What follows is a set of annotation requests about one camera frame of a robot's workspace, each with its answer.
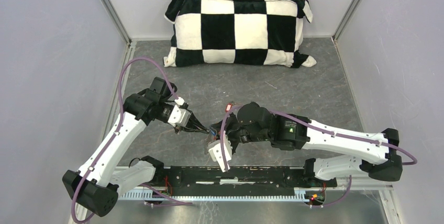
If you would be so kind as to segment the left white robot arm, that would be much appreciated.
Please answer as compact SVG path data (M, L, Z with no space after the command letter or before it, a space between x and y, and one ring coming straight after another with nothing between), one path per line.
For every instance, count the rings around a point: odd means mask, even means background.
M123 113L92 156L77 171L68 170L62 177L74 203L103 217L116 205L119 196L134 187L145 182L158 186L164 181L162 162L149 157L113 173L126 150L152 121L171 125L176 133L209 133L183 99L170 100L176 90L175 84L155 77L150 87L125 99Z

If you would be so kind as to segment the key with blue tag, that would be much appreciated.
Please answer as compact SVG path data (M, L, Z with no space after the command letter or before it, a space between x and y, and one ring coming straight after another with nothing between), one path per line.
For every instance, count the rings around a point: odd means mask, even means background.
M210 133L212 136L214 136L214 137L216 137L216 136L218 135L217 130L214 130L214 129L212 129L212 128L209 129L209 133Z

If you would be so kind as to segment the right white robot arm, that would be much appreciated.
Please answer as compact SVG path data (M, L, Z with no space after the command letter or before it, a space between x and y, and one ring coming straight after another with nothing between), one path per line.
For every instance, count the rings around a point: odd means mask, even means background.
M241 106L237 114L231 108L226 108L226 119L211 125L213 141L208 145L209 155L224 172L230 169L228 162L239 144L269 142L282 151L322 150L337 154L305 161L302 178L308 186L348 175L367 175L385 182L401 178L403 164L397 153L396 129L387 128L380 133L346 130L268 110L255 102Z

